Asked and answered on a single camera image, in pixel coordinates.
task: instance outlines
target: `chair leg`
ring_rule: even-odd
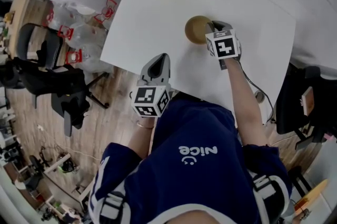
[[[67,110],[64,111],[63,117],[64,117],[64,134],[66,137],[71,137],[73,130],[72,117]]]
[[[33,103],[33,107],[36,109],[37,107],[37,95],[32,95],[32,103]]]
[[[89,84],[86,85],[87,89],[91,88],[93,85],[95,85],[98,81],[100,81],[103,77],[108,77],[109,73],[102,73],[98,77],[96,77],[94,80],[92,80]]]
[[[99,106],[101,106],[103,109],[108,109],[109,108],[109,104],[103,104],[101,103],[101,101],[99,99],[97,99],[91,92],[88,92],[87,97],[92,100],[94,103],[98,104]]]
[[[307,191],[310,191],[311,190],[311,187],[308,183],[308,181],[305,180],[305,178],[303,177],[302,174],[299,174],[299,179],[300,181],[304,184],[305,188],[307,189]]]
[[[312,143],[312,139],[313,139],[313,138],[314,138],[314,136],[313,136],[313,135],[310,135],[310,136],[308,136],[307,138],[305,138],[305,139],[303,139],[303,140],[297,142],[297,143],[295,144],[295,150],[300,150],[300,149],[303,149],[303,148],[307,147],[309,144]]]
[[[304,135],[299,129],[295,129],[294,132],[297,134],[297,136],[298,136],[301,140],[306,140],[305,135]]]
[[[294,185],[294,187],[299,192],[299,194],[301,195],[301,197],[304,197],[305,196],[305,192],[302,189],[301,185],[297,181],[297,179],[302,175],[301,171],[302,171],[301,167],[300,166],[296,166],[296,167],[290,169],[290,171],[288,172],[288,175],[289,175],[291,183]]]

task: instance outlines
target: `wooden floor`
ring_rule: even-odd
[[[71,138],[65,137],[63,118],[51,108],[51,96],[39,96],[37,109],[32,106],[32,95],[26,89],[7,90],[7,96],[16,113],[14,133],[20,139],[26,155],[35,155],[41,146],[46,148],[45,157],[57,158],[61,152],[69,152],[80,166],[77,174],[54,172],[52,177],[65,190],[73,191],[82,181],[86,186],[93,179],[105,147],[110,142],[128,144],[136,127],[137,116],[131,108],[129,92],[138,76],[116,69],[114,77],[102,79],[93,88],[93,94],[110,108],[102,109],[90,102],[90,110],[80,130],[73,128]]]

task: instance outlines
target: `bracelet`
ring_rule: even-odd
[[[144,128],[144,129],[153,129],[153,127],[145,127],[144,125],[140,124],[139,123],[139,120],[137,120],[137,126],[141,127],[141,128]]]

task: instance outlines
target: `black office chair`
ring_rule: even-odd
[[[5,65],[0,65],[0,86],[12,89],[25,88],[12,60],[7,60]]]
[[[279,134],[294,131],[301,141],[296,143],[296,150],[305,148],[311,142],[325,141],[324,134],[337,137],[337,80],[321,77],[320,69],[309,66],[305,69],[291,68],[284,79],[276,101],[276,130]],[[305,116],[301,105],[301,96],[309,86],[313,87],[314,109]],[[313,127],[306,137],[299,129],[309,124]]]
[[[29,192],[33,192],[37,189],[38,184],[40,183],[41,179],[43,178],[42,174],[40,172],[36,172],[31,177],[29,177],[27,180],[25,180],[24,184],[26,186],[26,189]]]
[[[63,39],[61,37],[58,37],[57,31],[51,28],[33,23],[27,23],[22,26],[19,31],[18,41],[16,44],[17,56],[22,60],[28,60],[27,52],[29,47],[29,41],[35,27],[47,29],[47,34],[45,40],[41,45],[41,50],[38,50],[36,52],[38,60],[31,59],[31,61],[37,62],[40,64],[40,66],[44,66],[47,69],[53,69],[56,65],[58,55],[60,54]]]
[[[102,104],[91,92],[90,88],[108,73],[99,75],[96,79],[85,84],[84,73],[81,69],[75,69],[71,65],[64,65],[65,72],[40,71],[38,65],[14,59],[18,69],[19,77],[27,90],[35,96],[42,94],[52,94],[52,108],[64,117],[65,135],[70,137],[72,126],[80,129],[84,119],[84,113],[88,111],[90,105],[86,97],[97,103],[104,109],[109,108],[109,104]]]

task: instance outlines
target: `desk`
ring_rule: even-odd
[[[11,179],[12,183],[14,183],[15,180],[20,176],[20,173],[11,162],[4,165],[4,169]],[[38,200],[34,198],[27,189],[18,189],[18,191],[35,210],[43,204],[43,200]]]
[[[42,25],[52,7],[52,2],[48,0],[13,0],[11,9],[9,10],[10,12],[15,12],[13,21],[11,24],[6,24],[9,29],[8,34],[10,35],[8,53],[11,58],[16,56],[16,43],[21,27],[27,23]],[[34,32],[34,37],[31,38],[32,45],[28,51],[32,50],[35,52],[38,50],[37,47],[41,46],[46,30],[37,28]]]
[[[9,39],[8,51],[12,57],[15,57],[17,35],[23,24],[24,14],[26,13],[29,0],[13,0],[10,12],[15,12],[12,23],[7,23],[8,33],[11,35]]]
[[[269,0],[122,0],[101,60],[139,74],[151,58],[168,53],[173,88],[233,111],[227,71],[220,70],[206,46],[193,45],[185,36],[185,23],[195,15],[236,29],[243,69],[275,104],[292,51],[295,20]],[[260,109],[266,122],[271,113],[266,99]]]

